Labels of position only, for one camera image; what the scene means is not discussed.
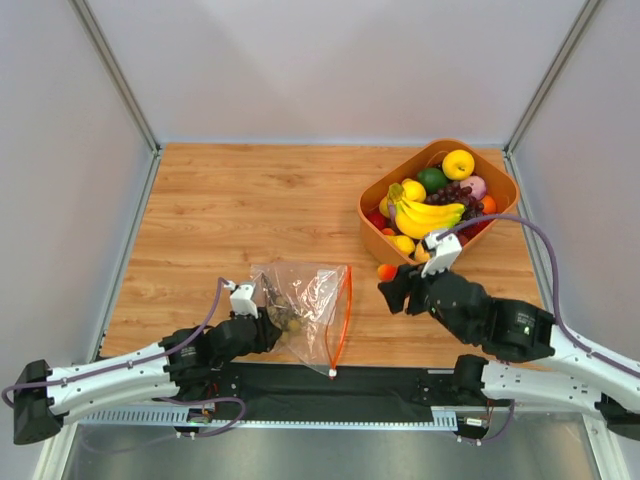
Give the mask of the brown longan bunch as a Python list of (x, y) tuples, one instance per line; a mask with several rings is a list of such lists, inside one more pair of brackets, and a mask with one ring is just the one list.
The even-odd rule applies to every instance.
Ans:
[(277, 345), (287, 346), (301, 334), (304, 323), (296, 287), (287, 279), (280, 279), (275, 273), (261, 272), (259, 280), (269, 320), (281, 331)]

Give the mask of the yellow banana bunch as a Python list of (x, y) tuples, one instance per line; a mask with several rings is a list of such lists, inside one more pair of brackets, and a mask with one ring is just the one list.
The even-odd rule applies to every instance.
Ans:
[(465, 211), (461, 203), (428, 205), (409, 200), (399, 183), (393, 183), (388, 189), (387, 208), (395, 227), (414, 240), (421, 240), (436, 230), (452, 228)]

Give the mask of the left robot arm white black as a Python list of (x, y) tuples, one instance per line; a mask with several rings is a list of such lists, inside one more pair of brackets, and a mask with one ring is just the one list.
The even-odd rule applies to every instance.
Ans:
[(28, 363), (3, 393), (13, 403), (13, 442), (30, 445), (57, 435), (94, 412), (146, 400), (203, 400), (216, 392), (232, 360), (266, 353), (282, 335), (268, 312), (233, 313), (220, 324), (175, 331), (145, 348), (90, 364), (52, 368)]

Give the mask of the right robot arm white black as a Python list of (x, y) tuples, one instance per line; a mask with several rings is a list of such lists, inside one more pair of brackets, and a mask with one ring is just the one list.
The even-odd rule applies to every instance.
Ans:
[(450, 270), (425, 274), (402, 265), (379, 283), (391, 313), (428, 314), (481, 355), (458, 357), (452, 390), (464, 398), (510, 400), (575, 409), (613, 433), (639, 437), (639, 379), (583, 350), (549, 312), (489, 295)]

